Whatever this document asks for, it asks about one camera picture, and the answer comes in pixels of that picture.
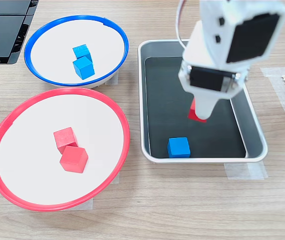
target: blue cube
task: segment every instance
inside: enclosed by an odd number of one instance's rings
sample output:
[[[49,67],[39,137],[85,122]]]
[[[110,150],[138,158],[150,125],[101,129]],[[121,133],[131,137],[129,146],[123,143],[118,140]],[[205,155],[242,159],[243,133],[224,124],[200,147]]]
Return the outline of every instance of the blue cube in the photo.
[[[77,75],[82,79],[89,78],[95,74],[93,63],[85,56],[72,62]]]
[[[167,150],[170,158],[189,158],[191,155],[187,137],[169,138]]]
[[[86,58],[88,58],[89,61],[93,62],[91,53],[89,52],[86,44],[76,46],[72,50],[73,50],[74,54],[76,55],[77,59],[80,59],[82,57],[86,57]]]

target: table surface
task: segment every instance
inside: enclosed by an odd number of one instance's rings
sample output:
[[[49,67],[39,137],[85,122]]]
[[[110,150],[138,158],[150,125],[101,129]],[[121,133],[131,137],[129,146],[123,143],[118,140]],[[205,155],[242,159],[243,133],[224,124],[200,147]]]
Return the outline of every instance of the table surface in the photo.
[[[223,164],[152,164],[140,149],[137,48],[174,39],[177,0],[40,1],[27,39],[69,15],[98,15],[119,24],[130,51],[119,84],[96,90],[115,100],[130,125],[130,151],[119,184],[93,201],[93,210],[31,212],[0,194],[0,240],[285,240],[285,111],[260,67],[285,67],[285,27],[270,58],[251,68],[247,88],[266,136],[265,180],[228,180]],[[181,35],[200,19],[185,8]],[[23,53],[0,65],[0,122],[25,100],[55,87],[30,73]]]

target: black device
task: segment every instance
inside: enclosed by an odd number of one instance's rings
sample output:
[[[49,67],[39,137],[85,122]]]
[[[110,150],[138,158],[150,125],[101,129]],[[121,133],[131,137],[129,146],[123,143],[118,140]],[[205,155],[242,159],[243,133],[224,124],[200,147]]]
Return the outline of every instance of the black device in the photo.
[[[266,13],[237,25],[226,62],[236,63],[262,56],[275,32],[279,18],[278,14]]]
[[[235,76],[235,72],[192,66],[189,77],[191,86],[227,92]]]
[[[38,0],[0,0],[0,64],[17,62]]]

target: red block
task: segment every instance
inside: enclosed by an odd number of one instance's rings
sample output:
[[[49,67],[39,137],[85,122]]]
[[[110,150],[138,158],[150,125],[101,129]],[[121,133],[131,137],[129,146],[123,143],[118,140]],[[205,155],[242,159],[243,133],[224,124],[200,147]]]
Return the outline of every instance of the red block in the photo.
[[[196,103],[195,103],[195,99],[192,100],[191,106],[190,106],[190,111],[189,111],[189,115],[188,118],[194,121],[198,121],[201,123],[206,123],[207,120],[203,120],[200,119],[199,117],[197,117],[197,115],[195,114],[195,108],[196,108]]]
[[[80,173],[84,172],[88,160],[87,152],[82,147],[66,146],[60,164],[65,171]]]
[[[78,147],[77,139],[71,127],[53,133],[57,148],[61,154],[64,153],[66,146]]]

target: cable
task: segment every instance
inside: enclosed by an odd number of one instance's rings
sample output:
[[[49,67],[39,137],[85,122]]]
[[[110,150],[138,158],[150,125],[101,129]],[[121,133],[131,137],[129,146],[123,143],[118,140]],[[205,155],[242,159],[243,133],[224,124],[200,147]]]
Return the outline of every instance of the cable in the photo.
[[[181,21],[181,13],[183,11],[183,8],[184,8],[184,5],[186,3],[187,0],[180,0],[179,1],[179,5],[178,5],[178,8],[177,8],[177,13],[176,13],[176,24],[175,24],[175,27],[176,27],[176,36],[177,36],[177,39],[180,43],[180,45],[186,49],[186,46],[185,44],[183,43],[180,35],[179,35],[179,24],[180,24],[180,21]]]

